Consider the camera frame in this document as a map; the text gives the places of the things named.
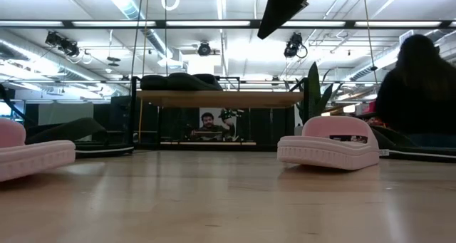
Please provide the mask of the wooden shelf with black frame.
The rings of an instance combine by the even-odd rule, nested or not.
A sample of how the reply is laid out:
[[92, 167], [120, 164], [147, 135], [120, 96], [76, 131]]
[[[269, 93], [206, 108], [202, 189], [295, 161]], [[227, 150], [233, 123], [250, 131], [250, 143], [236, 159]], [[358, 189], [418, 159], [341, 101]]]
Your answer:
[[[292, 109], [304, 96], [300, 92], [260, 92], [260, 91], [143, 91], [140, 88], [141, 78], [132, 79], [133, 93], [131, 96], [130, 132], [134, 130], [135, 101], [137, 98], [147, 103], [152, 103], [159, 108], [268, 108]], [[226, 151], [267, 151], [276, 149], [260, 148], [253, 143], [222, 142], [222, 141], [184, 141], [162, 142], [158, 141], [153, 149], [139, 148], [142, 150], [226, 150]]]

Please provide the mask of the black slide sandal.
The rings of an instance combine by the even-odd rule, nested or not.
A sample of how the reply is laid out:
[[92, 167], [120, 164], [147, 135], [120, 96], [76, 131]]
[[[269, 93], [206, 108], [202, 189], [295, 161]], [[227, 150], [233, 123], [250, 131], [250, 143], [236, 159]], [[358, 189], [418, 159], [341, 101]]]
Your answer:
[[257, 36], [265, 39], [308, 5], [308, 0], [267, 0]]
[[188, 73], [144, 76], [140, 81], [140, 88], [143, 91], [222, 91], [215, 76]]

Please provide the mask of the pink slide sandal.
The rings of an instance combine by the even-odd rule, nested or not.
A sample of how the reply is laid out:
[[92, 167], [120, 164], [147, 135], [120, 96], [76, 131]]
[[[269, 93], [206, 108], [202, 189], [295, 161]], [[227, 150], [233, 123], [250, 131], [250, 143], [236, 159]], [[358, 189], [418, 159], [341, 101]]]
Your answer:
[[0, 118], [0, 182], [36, 174], [75, 162], [69, 140], [25, 144], [26, 130], [16, 121]]
[[359, 170], [377, 165], [379, 159], [371, 127], [353, 117], [311, 118], [300, 135], [284, 136], [277, 144], [277, 160], [286, 163]]

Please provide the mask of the black flip-flop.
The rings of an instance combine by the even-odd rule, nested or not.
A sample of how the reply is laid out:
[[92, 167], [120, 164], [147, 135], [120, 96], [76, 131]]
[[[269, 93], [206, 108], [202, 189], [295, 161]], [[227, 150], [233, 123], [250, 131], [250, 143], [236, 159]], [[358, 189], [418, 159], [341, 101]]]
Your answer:
[[456, 148], [422, 147], [394, 130], [372, 125], [381, 158], [423, 162], [456, 163]]
[[52, 140], [69, 140], [74, 143], [77, 159], [127, 155], [135, 149], [129, 143], [111, 143], [108, 131], [93, 118], [26, 128], [27, 145]]

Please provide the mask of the person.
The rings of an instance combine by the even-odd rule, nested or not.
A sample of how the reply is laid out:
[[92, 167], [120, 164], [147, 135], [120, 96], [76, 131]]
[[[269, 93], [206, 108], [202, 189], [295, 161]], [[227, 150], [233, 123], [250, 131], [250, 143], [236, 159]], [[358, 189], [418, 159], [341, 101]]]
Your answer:
[[377, 116], [423, 147], [456, 148], [456, 67], [424, 35], [408, 37], [381, 83]]
[[236, 132], [235, 125], [230, 119], [223, 120], [225, 127], [214, 123], [211, 113], [201, 115], [202, 127], [192, 130], [190, 140], [195, 141], [225, 141], [233, 138]]

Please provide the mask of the black ceiling spotlight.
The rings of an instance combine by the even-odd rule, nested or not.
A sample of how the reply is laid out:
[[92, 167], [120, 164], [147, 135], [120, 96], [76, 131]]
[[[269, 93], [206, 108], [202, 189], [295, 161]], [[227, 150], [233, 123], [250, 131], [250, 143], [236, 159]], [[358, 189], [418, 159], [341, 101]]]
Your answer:
[[286, 58], [305, 58], [308, 53], [308, 49], [304, 45], [301, 33], [293, 32], [291, 38], [286, 43], [284, 56]]
[[57, 48], [59, 51], [62, 51], [68, 57], [76, 57], [80, 54], [77, 42], [70, 41], [68, 38], [59, 35], [55, 31], [48, 32], [45, 43], [52, 48]]
[[209, 42], [202, 41], [197, 49], [197, 53], [199, 56], [209, 56], [212, 52], [212, 49], [209, 45]]

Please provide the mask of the green plant in white pot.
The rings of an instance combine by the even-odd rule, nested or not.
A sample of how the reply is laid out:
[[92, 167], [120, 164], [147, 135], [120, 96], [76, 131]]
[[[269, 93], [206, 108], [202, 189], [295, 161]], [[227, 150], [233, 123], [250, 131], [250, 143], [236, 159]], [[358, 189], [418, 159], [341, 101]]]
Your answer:
[[294, 128], [294, 135], [301, 135], [304, 125], [311, 118], [321, 116], [326, 109], [326, 104], [333, 95], [333, 84], [329, 84], [322, 93], [319, 79], [318, 65], [316, 62], [313, 62], [307, 77], [297, 81], [293, 87], [290, 87], [288, 81], [284, 81], [287, 91], [293, 92], [299, 89], [304, 96], [303, 100], [295, 104], [299, 112], [301, 124]]

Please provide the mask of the silver ventilation duct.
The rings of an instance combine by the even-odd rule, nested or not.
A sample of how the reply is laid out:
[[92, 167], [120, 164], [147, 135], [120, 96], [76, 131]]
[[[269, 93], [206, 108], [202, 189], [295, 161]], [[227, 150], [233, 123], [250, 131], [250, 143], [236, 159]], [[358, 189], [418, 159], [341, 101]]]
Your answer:
[[[111, 0], [114, 5], [122, 12], [122, 14], [130, 20], [137, 21], [145, 20], [144, 14], [140, 11], [140, 7], [136, 0]], [[162, 58], [172, 58], [173, 54], [169, 48], [165, 46], [164, 41], [152, 29], [145, 29], [145, 26], [140, 27], [140, 31], [152, 47], [158, 52]]]

